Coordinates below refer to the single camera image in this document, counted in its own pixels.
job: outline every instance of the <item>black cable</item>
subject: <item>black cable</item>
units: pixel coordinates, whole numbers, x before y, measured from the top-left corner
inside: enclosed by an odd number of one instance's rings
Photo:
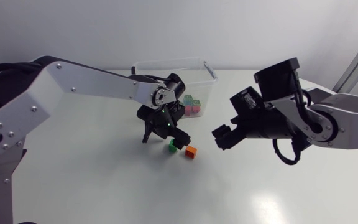
[[[292,74],[293,74],[293,79],[295,81],[295,86],[296,86],[296,91],[294,92],[294,95],[295,95],[295,103],[296,103],[296,107],[298,108],[299,116],[301,117],[303,122],[305,122],[310,127],[310,129],[313,132],[320,133],[323,130],[323,128],[318,123],[315,123],[310,118],[310,115],[306,110],[306,103],[303,101],[303,95],[305,94],[306,91],[303,91],[300,88],[300,82],[299,82],[298,76],[296,74],[296,71],[294,71]],[[310,104],[311,97],[308,93],[306,94],[306,97],[308,99],[308,104]]]
[[[274,152],[277,154],[278,158],[280,158],[281,161],[283,161],[287,165],[295,165],[301,159],[301,152],[299,150],[295,149],[294,147],[292,147],[293,152],[295,154],[294,160],[288,159],[285,156],[283,156],[283,154],[278,149],[277,139],[273,139],[273,148],[274,148]]]
[[[9,70],[9,69],[17,69],[22,72],[31,73],[39,69],[41,65],[37,63],[31,62],[21,62],[21,63],[0,63],[0,72]]]
[[[152,78],[154,80],[160,80],[160,81],[170,81],[169,78],[161,78],[161,77],[156,77],[154,75],[145,75],[147,78]]]
[[[311,105],[311,96],[310,94],[306,91],[306,90],[302,90],[302,93],[306,96],[306,98],[308,99],[308,106]]]

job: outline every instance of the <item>orange cube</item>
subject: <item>orange cube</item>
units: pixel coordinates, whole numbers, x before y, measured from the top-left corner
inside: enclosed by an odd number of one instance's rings
[[[187,146],[187,148],[186,148],[186,156],[187,157],[194,159],[196,157],[196,154],[197,154],[197,149],[195,147]]]

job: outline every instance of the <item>green cube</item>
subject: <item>green cube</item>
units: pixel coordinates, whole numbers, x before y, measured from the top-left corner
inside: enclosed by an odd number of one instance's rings
[[[201,103],[199,100],[193,100],[193,106],[201,106]]]
[[[171,142],[169,143],[169,151],[172,153],[175,153],[177,151],[177,148],[173,145],[173,139],[171,139]]]
[[[191,105],[193,103],[193,97],[191,95],[185,95],[183,97],[183,103],[185,105]]]

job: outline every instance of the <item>pink cube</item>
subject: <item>pink cube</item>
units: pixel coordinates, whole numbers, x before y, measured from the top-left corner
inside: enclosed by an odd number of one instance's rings
[[[190,116],[191,115],[191,105],[185,106],[185,115]]]

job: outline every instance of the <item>white wall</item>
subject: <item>white wall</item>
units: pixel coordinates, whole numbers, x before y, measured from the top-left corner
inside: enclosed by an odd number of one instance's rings
[[[358,0],[0,0],[0,62],[202,56],[261,69],[298,57],[303,78],[331,88],[357,51]]]

